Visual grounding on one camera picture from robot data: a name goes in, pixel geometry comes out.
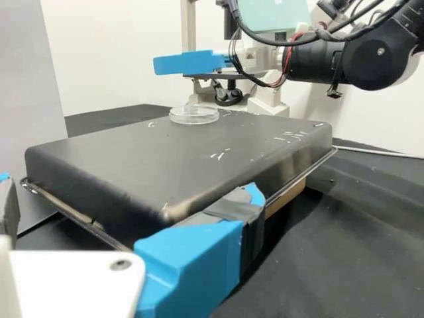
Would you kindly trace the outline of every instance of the black fabric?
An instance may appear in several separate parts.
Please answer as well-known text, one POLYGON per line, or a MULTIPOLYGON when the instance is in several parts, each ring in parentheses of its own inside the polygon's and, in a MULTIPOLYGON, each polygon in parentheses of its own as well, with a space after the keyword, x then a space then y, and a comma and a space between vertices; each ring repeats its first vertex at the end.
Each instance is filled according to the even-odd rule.
MULTIPOLYGON (((108 112, 96 120, 107 122, 108 112)), ((125 109, 114 116, 125 118, 125 109)), ((417 195, 424 193, 424 162, 339 151, 308 186, 266 222, 264 250, 212 317, 424 317, 417 195)), ((19 238, 17 248, 100 248, 97 238, 58 217, 19 238)))
POLYGON ((169 112, 169 107, 144 104, 67 116, 65 122, 68 136, 75 137, 168 116, 169 112))

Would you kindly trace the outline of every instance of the blue clamp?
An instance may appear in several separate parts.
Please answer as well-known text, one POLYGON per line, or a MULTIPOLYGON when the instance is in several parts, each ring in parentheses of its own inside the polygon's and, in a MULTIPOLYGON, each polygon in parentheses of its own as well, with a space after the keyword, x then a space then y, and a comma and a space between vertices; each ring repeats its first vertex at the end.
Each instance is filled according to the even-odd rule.
POLYGON ((214 54, 212 50, 204 50, 160 56, 153 59, 153 66, 156 75, 194 75, 214 72, 227 67, 227 63, 222 54, 214 54))
POLYGON ((0 174, 0 182, 3 182, 5 180, 9 179, 10 177, 11 177, 11 175, 8 174, 7 172, 2 173, 2 174, 0 174))
MULTIPOLYGON (((237 188, 221 200, 234 199, 240 200, 236 204, 259 210, 265 205, 264 196, 254 184, 237 188)), ((192 218, 211 217, 202 213, 192 218)), ((246 221, 214 218, 209 224, 199 222, 201 225, 183 221, 135 243, 134 252, 146 263, 136 318, 208 318, 237 286, 246 221)))

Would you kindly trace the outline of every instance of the metal rod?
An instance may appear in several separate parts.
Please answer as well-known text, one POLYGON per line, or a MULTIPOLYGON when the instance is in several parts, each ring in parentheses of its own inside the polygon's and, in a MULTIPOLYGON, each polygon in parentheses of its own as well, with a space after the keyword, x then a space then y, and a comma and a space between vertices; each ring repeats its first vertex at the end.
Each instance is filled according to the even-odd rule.
MULTIPOLYGON (((229 7, 227 5, 224 6, 224 40, 231 40, 233 34, 237 31, 238 28, 239 26, 234 20, 229 7)), ((236 39, 241 39, 241 32, 237 34, 236 39)))
POLYGON ((409 158, 409 159, 419 159, 424 160, 422 156, 416 156, 413 154, 400 154, 399 152, 389 152, 389 151, 380 151, 380 150, 370 150, 363 148, 354 148, 354 147, 345 147, 345 146, 335 146, 339 150, 353 151, 353 152, 363 152, 365 154, 379 154, 381 156, 389 156, 389 157, 398 157, 398 158, 409 158))
POLYGON ((196 50, 196 0, 181 0, 181 35, 183 51, 196 50))

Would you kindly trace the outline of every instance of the clear petri dish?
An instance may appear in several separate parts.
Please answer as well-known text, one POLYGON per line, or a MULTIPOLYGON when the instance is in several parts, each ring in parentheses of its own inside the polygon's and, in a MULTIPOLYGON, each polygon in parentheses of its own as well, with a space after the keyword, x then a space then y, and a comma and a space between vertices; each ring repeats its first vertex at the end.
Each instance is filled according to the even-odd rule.
POLYGON ((210 106, 184 105, 170 110, 170 120, 182 125, 205 125, 218 119, 218 109, 210 106))

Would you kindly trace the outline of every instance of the red wire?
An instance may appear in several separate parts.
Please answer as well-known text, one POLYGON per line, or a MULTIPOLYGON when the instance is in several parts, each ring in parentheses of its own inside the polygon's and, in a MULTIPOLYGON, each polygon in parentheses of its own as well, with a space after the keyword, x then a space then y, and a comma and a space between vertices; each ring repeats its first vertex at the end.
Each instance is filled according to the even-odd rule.
MULTIPOLYGON (((291 41, 296 41, 302 35, 303 35, 303 32, 295 33, 293 35, 293 37, 291 38, 291 41)), ((273 86, 273 87, 278 87, 279 86, 281 80, 283 79, 283 75, 286 74, 286 72, 288 70, 288 66, 290 64, 290 59, 292 58, 292 50, 293 50, 293 46, 290 46, 288 48, 288 51, 287 51, 286 60, 284 61, 284 65, 283 65, 281 76, 274 83, 271 83, 270 84, 271 86, 273 86)))
POLYGON ((329 28, 329 26, 324 21, 319 21, 318 24, 321 25, 324 30, 327 30, 329 28))
MULTIPOLYGON (((303 32, 295 33, 291 38, 291 41, 296 41, 299 37, 303 35, 303 32)), ((287 51, 286 61, 284 62, 283 74, 286 74, 288 71, 288 66, 290 64, 290 59, 292 58, 293 46, 290 46, 287 51)))

